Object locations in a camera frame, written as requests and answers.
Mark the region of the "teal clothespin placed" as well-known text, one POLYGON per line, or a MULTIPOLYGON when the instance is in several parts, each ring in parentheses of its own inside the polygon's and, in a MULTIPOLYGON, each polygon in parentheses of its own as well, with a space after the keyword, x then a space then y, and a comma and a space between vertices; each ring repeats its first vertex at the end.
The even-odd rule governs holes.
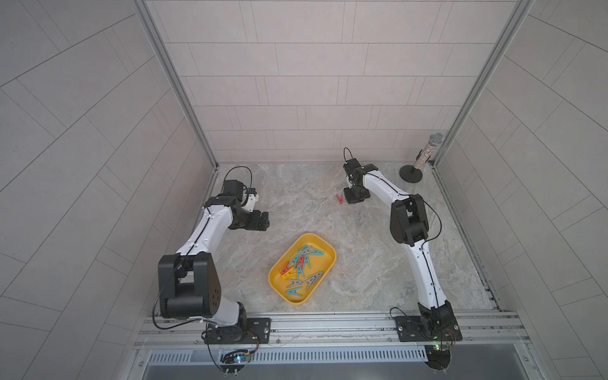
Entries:
POLYGON ((301 256, 306 256, 306 255, 310 255, 311 253, 313 253, 313 251, 315 251, 315 248, 312 245, 304 245, 304 247, 302 247, 298 252, 297 255, 299 257, 301 256))
POLYGON ((297 267, 302 265, 304 256, 298 256, 297 254, 289 261, 288 263, 293 266, 293 268, 297 269, 297 267))

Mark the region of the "yellow plastic storage tray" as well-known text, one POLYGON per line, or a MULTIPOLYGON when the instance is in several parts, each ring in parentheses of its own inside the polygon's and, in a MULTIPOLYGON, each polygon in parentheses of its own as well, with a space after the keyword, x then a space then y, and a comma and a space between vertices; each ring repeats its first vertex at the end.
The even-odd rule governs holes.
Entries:
POLYGON ((272 266, 268 275, 269 285, 280 297, 282 297, 289 304, 294 306, 302 305, 316 291, 319 284, 327 276, 328 272, 332 269, 336 261, 337 252, 334 247, 329 244, 329 242, 326 242, 325 239, 313 233, 303 234, 290 246, 286 253, 280 259, 278 259, 274 266, 272 266), (291 282, 289 280, 284 280, 281 277, 280 272, 281 269, 285 266, 285 264, 291 261, 291 259, 297 254, 297 252, 302 247, 304 247, 304 245, 312 245, 314 248, 321 250, 325 253, 324 256, 309 255, 311 268, 309 269, 308 267, 305 267, 305 269, 303 269, 305 275, 308 277, 309 275, 320 271, 323 271, 324 275, 320 280, 318 280, 317 283, 311 286, 308 291, 306 290, 307 285, 304 284, 302 289, 299 291, 299 294, 301 294, 302 297, 298 297, 286 294, 286 287, 291 282))

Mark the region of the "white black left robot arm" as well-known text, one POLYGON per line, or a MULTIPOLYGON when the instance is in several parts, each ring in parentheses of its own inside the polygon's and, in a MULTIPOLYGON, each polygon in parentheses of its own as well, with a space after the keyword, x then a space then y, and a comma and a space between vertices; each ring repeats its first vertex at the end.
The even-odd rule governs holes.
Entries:
POLYGON ((202 319, 217 327, 232 327, 245 315, 240 302, 223 296, 213 253, 229 230, 266 231, 269 214, 255 208, 259 195, 248 188, 242 196, 213 196, 190 238, 158 263, 156 305, 163 318, 202 319))

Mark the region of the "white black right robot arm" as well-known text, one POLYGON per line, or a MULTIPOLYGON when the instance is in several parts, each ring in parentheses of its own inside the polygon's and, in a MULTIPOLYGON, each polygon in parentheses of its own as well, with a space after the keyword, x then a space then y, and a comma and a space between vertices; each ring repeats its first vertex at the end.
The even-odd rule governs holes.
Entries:
POLYGON ((351 158, 345 162, 344 169, 348 180, 344 194, 348 204, 358 204, 375 195, 389 206, 389 232, 395 242, 405 246, 416 282, 422 334, 432 340, 439 337, 461 340, 454 311, 430 255, 430 226, 423 197, 400 189, 372 164, 362 166, 351 158))

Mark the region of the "pink clothespin in tray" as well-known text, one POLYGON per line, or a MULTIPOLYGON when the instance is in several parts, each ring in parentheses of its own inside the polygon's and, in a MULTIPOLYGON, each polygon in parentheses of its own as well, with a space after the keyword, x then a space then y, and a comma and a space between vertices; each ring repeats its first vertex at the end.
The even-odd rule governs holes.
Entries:
POLYGON ((289 263, 286 263, 285 266, 281 269, 280 275, 285 275, 286 273, 288 273, 289 271, 291 271, 291 269, 293 268, 292 265, 290 265, 289 263))

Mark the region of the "teal clothespin tray top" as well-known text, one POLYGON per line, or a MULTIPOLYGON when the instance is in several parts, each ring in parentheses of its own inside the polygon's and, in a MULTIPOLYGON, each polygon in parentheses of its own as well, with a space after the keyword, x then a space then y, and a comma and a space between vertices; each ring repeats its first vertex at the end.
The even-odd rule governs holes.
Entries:
POLYGON ((325 253, 323 251, 318 250, 318 249, 315 248, 315 251, 313 251, 313 253, 311 253, 310 255, 312 255, 312 256, 324 256, 325 253))

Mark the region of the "teal clothespin tray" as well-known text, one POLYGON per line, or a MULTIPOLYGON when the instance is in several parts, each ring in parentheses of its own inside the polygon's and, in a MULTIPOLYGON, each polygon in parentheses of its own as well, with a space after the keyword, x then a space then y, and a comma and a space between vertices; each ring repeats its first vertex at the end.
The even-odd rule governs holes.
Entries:
POLYGON ((292 289, 287 289, 287 290, 286 290, 286 294, 287 294, 287 295, 293 295, 293 296, 302 297, 302 295, 301 295, 301 294, 299 294, 299 291, 300 291, 301 289, 302 289, 302 288, 292 288, 292 289))
POLYGON ((312 255, 312 256, 324 256, 325 253, 323 251, 318 250, 318 249, 315 248, 315 251, 313 251, 313 253, 311 253, 310 255, 312 255))
POLYGON ((304 271, 302 270, 302 267, 301 266, 297 267, 296 279, 305 280, 306 278, 307 278, 307 276, 305 275, 304 271))

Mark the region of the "yellow clothespin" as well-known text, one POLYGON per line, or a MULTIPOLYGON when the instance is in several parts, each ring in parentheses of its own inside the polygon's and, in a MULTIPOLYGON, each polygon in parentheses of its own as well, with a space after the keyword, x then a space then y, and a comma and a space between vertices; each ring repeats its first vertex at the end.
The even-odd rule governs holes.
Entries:
POLYGON ((298 277, 297 269, 291 268, 281 275, 284 280, 296 279, 298 277))

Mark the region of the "teal clothespin tray middle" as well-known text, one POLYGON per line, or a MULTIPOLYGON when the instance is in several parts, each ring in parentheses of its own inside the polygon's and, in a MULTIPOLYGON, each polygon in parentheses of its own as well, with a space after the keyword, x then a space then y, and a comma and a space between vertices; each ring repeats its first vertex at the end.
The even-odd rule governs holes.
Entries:
POLYGON ((306 278, 307 278, 307 276, 305 275, 304 271, 302 270, 302 267, 301 266, 297 267, 296 279, 305 280, 306 278))

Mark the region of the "grey clothespin lower left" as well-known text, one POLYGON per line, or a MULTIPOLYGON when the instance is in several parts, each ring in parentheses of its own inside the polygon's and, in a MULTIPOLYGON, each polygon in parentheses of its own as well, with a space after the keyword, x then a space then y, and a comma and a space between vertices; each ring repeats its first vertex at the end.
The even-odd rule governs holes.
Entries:
POLYGON ((286 289, 287 289, 287 290, 291 290, 291 289, 302 289, 302 287, 303 287, 303 282, 302 282, 302 280, 292 280, 292 279, 289 279, 289 281, 290 281, 291 283, 290 283, 290 284, 289 284, 289 285, 286 287, 286 289))

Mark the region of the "grey clothespin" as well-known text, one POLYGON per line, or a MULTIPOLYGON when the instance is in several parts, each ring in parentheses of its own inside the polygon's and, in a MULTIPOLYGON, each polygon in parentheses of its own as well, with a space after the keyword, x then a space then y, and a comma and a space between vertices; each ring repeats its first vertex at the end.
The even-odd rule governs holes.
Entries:
POLYGON ((303 284, 307 285, 306 290, 308 291, 311 286, 318 282, 324 275, 323 271, 313 273, 307 277, 303 284))
POLYGON ((289 281, 290 281, 291 283, 290 283, 290 284, 289 284, 289 285, 286 287, 286 289, 287 289, 287 290, 291 290, 291 289, 302 289, 302 287, 303 287, 303 282, 302 282, 302 280, 292 280, 292 279, 289 279, 289 281))

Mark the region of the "teal clothespin tray bottom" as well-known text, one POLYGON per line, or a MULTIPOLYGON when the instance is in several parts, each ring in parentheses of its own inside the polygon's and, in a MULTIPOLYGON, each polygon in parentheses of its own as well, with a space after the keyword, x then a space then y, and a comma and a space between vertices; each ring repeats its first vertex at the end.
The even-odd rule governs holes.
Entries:
POLYGON ((300 291, 301 289, 302 289, 302 288, 292 288, 292 289, 287 289, 287 290, 286 290, 286 294, 287 294, 287 295, 293 295, 293 296, 302 297, 302 295, 301 295, 301 294, 299 294, 299 291, 300 291))

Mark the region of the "grey clothespin lower right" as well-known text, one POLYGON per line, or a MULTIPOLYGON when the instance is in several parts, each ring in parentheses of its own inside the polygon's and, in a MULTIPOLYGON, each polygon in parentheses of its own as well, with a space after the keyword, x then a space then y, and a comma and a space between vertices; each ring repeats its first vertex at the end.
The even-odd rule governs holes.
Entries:
POLYGON ((307 285, 306 290, 308 291, 311 286, 318 282, 324 275, 323 271, 313 273, 307 277, 303 284, 307 285))

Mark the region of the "left controller board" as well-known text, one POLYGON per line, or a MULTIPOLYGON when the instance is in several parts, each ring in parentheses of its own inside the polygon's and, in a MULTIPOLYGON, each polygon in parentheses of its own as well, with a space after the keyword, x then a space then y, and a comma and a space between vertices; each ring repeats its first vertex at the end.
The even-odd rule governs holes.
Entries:
POLYGON ((238 372, 251 362, 253 355, 253 350, 238 349, 229 351, 228 353, 221 354, 219 367, 225 376, 229 374, 237 376, 238 372))

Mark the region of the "controller board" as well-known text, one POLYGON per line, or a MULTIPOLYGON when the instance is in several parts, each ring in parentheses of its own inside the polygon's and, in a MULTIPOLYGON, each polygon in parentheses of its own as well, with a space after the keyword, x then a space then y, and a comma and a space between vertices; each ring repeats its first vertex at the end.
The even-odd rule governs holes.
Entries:
POLYGON ((425 345, 424 350, 427 356, 425 362, 434 371, 446 371, 451 364, 451 350, 443 345, 425 345))
POLYGON ((237 376, 238 372, 251 362, 253 355, 253 350, 238 349, 229 351, 228 353, 221 354, 219 367, 225 376, 229 374, 237 376))

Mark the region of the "ventilation grille strip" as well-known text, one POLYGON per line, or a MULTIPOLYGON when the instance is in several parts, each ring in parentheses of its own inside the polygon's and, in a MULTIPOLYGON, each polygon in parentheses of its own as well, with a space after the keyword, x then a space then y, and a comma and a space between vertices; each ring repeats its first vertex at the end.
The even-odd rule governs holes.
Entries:
MULTIPOLYGON (((200 350, 154 350, 148 364, 212 365, 219 364, 228 349, 215 350, 212 359, 206 349, 200 350)), ((428 356, 423 347, 320 347, 320 348, 261 348, 254 354, 251 364, 366 364, 366 363, 424 363, 428 356)))

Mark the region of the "right controller board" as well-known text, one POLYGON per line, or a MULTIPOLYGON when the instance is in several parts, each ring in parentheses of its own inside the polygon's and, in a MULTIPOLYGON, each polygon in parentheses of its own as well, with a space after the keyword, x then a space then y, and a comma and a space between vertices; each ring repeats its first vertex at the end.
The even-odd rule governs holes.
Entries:
POLYGON ((434 371, 446 371, 451 364, 451 350, 443 345, 425 345, 424 350, 427 356, 425 362, 434 371))

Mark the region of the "left corner metal profile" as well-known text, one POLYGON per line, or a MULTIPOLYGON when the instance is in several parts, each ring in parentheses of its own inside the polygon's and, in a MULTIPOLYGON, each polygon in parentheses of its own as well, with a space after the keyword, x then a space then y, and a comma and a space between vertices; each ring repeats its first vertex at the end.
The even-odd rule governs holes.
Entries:
POLYGON ((212 164, 213 170, 217 170, 217 168, 219 167, 219 163, 212 152, 212 148, 209 142, 204 136, 204 132, 201 128, 200 122, 197 119, 193 107, 188 99, 187 93, 185 92, 185 87, 182 85, 177 71, 173 63, 171 62, 169 52, 166 49, 165 43, 162 40, 157 26, 155 25, 149 6, 147 6, 147 3, 142 0, 134 0, 132 1, 132 4, 134 7, 134 11, 136 12, 136 16, 142 25, 144 33, 150 41, 151 47, 155 51, 155 55, 158 58, 161 69, 165 73, 169 85, 171 85, 172 89, 174 90, 179 106, 181 107, 186 119, 195 131, 200 143, 202 144, 204 152, 206 153, 212 164))

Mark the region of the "corner metal profile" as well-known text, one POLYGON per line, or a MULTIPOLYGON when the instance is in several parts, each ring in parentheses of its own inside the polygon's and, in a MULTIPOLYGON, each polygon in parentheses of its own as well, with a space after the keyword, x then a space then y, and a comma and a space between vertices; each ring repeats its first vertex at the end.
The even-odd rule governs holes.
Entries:
POLYGON ((187 93, 185 92, 185 87, 182 85, 177 71, 173 63, 171 62, 169 52, 166 49, 165 43, 162 40, 157 26, 155 25, 149 6, 147 6, 147 3, 142 0, 134 0, 132 1, 132 4, 134 7, 134 11, 136 12, 136 16, 142 25, 144 33, 150 41, 151 47, 155 51, 155 55, 158 58, 161 69, 165 73, 169 85, 171 85, 172 89, 174 90, 179 106, 181 107, 186 119, 195 131, 200 143, 202 144, 204 152, 206 153, 212 164, 213 170, 217 170, 217 168, 219 167, 219 163, 212 152, 212 148, 209 142, 204 136, 204 132, 201 128, 200 122, 197 119, 193 107, 188 99, 187 93))
POLYGON ((492 51, 489 54, 480 74, 473 84, 466 100, 464 101, 457 117, 454 119, 454 123, 449 129, 446 137, 444 138, 443 144, 437 151, 437 155, 432 162, 434 169, 438 168, 444 160, 449 149, 456 140, 459 131, 469 117, 470 112, 477 103, 481 93, 489 83, 494 71, 497 69, 500 60, 508 50, 512 40, 515 38, 516 33, 519 31, 523 21, 525 20, 530 8, 535 3, 535 0, 519 0, 517 1, 511 15, 509 16, 505 26, 503 27, 500 35, 498 36, 497 42, 494 44, 492 51))

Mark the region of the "right corner metal profile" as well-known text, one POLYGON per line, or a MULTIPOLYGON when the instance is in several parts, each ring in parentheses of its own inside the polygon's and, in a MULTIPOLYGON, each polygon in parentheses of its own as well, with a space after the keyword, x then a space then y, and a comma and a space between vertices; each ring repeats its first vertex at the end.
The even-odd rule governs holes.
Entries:
POLYGON ((512 40, 515 38, 516 33, 519 31, 523 21, 525 20, 530 8, 535 3, 535 0, 519 0, 517 1, 511 15, 509 16, 505 26, 503 27, 500 35, 498 36, 497 42, 494 44, 492 51, 489 54, 480 74, 473 84, 466 100, 464 101, 457 117, 454 119, 454 123, 449 129, 446 137, 444 138, 443 144, 437 151, 437 155, 432 162, 434 169, 438 168, 444 160, 449 149, 456 140, 459 131, 469 117, 470 112, 477 103, 481 93, 489 83, 494 71, 497 69, 500 60, 508 50, 512 40))

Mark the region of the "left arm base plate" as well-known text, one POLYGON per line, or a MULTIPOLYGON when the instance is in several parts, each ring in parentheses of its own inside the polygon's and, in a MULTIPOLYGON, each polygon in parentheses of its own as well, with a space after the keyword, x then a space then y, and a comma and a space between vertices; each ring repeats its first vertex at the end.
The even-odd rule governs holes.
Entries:
POLYGON ((271 318, 247 318, 235 326, 209 327, 202 338, 207 345, 257 345, 269 343, 271 318))

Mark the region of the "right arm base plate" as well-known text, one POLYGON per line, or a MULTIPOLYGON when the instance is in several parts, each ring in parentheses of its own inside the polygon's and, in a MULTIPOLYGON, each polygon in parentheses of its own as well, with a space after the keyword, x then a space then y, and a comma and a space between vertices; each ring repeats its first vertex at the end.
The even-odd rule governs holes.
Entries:
POLYGON ((438 321, 427 321, 420 316, 393 316, 400 342, 436 342, 454 344, 463 339, 459 323, 453 315, 438 321))

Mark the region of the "aluminium front rail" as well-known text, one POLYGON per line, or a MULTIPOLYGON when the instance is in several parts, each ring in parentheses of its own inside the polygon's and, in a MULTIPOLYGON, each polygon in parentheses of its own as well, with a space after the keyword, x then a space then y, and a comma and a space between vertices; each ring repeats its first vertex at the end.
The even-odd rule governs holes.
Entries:
POLYGON ((437 335, 414 331, 413 323, 392 312, 251 313, 268 318, 261 348, 529 344, 531 339, 516 312, 460 310, 456 323, 437 335))

